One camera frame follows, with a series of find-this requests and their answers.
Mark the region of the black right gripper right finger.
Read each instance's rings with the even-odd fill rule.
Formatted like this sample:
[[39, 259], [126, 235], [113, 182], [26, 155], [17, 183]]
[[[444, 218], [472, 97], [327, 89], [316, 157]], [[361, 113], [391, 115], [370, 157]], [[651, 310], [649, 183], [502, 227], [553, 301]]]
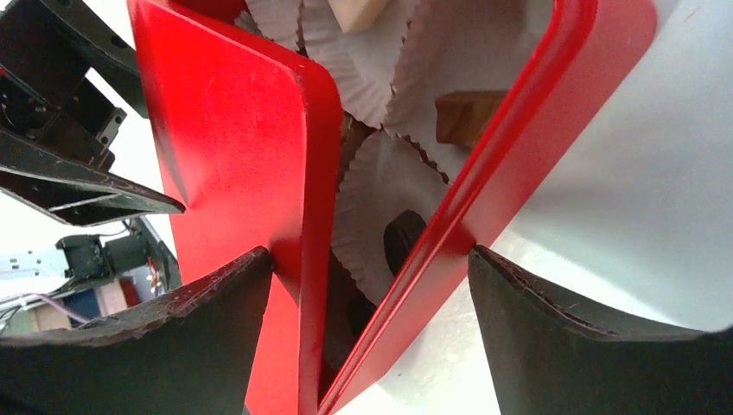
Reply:
[[732, 332], [598, 303], [476, 246], [470, 295], [504, 414], [729, 414]]

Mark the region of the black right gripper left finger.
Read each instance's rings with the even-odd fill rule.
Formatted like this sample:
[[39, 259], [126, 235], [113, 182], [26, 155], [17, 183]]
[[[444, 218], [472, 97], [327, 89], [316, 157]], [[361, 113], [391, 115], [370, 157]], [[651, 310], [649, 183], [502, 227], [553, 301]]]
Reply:
[[242, 414], [272, 280], [262, 246], [76, 329], [1, 340], [4, 414]]

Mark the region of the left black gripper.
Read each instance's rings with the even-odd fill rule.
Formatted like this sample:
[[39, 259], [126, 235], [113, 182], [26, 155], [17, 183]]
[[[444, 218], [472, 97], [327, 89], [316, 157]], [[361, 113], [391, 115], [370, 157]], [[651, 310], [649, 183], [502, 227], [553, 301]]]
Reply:
[[146, 117], [135, 50], [81, 1], [12, 1], [1, 13], [1, 190], [61, 223], [180, 214], [177, 200], [111, 172], [126, 119], [97, 72]]

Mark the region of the red box lid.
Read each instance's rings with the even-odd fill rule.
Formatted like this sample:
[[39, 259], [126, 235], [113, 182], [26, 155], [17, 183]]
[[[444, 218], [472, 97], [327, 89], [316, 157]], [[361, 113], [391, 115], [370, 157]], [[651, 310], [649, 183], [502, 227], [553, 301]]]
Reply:
[[319, 404], [342, 109], [328, 72], [191, 2], [128, 4], [182, 279], [255, 246], [274, 258], [245, 402]]

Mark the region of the red chocolate box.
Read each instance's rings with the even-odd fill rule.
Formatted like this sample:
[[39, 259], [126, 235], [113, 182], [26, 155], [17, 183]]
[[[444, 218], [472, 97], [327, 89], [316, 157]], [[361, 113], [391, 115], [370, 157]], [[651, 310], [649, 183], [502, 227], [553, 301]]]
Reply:
[[372, 385], [437, 313], [650, 47], [651, 1], [558, 1], [549, 28], [314, 414]]

